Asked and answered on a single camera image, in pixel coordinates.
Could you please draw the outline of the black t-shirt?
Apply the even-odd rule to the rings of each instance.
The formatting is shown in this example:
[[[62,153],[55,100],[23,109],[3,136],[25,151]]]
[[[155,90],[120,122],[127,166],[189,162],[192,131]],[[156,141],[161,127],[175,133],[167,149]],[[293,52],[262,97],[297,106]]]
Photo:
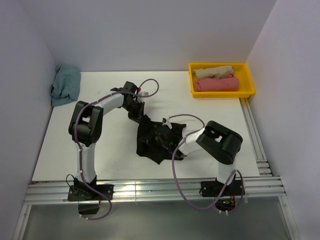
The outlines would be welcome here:
[[[170,160],[174,151],[168,152],[161,146],[152,146],[147,143],[152,130],[157,126],[166,125],[162,125],[161,122],[152,121],[147,115],[143,116],[137,129],[136,154],[140,157],[147,157],[155,163],[160,164],[164,160]],[[180,123],[172,123],[172,126],[182,127],[182,130],[186,127],[185,124]]]

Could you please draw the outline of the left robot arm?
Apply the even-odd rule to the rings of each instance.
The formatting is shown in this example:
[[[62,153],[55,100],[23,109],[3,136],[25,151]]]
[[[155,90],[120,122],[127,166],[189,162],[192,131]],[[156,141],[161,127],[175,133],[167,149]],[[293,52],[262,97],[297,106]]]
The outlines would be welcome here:
[[[127,81],[123,87],[111,89],[109,94],[94,102],[76,103],[68,133],[77,150],[75,183],[81,185],[79,194],[86,200],[95,198],[98,193],[95,148],[102,135],[104,116],[114,109],[123,108],[134,120],[140,119],[145,104],[141,98],[148,95],[148,92],[141,91],[141,87]]]

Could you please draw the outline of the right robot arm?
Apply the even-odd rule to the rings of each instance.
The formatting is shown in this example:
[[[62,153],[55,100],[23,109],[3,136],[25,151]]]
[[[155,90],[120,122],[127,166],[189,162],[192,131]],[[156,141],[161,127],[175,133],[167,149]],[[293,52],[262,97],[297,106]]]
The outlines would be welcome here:
[[[170,160],[176,151],[175,160],[204,150],[218,162],[216,189],[222,195],[234,188],[235,160],[241,149],[243,138],[235,131],[209,121],[203,128],[183,136],[185,124],[151,122],[148,132],[138,138],[141,149],[136,152],[157,164]]]

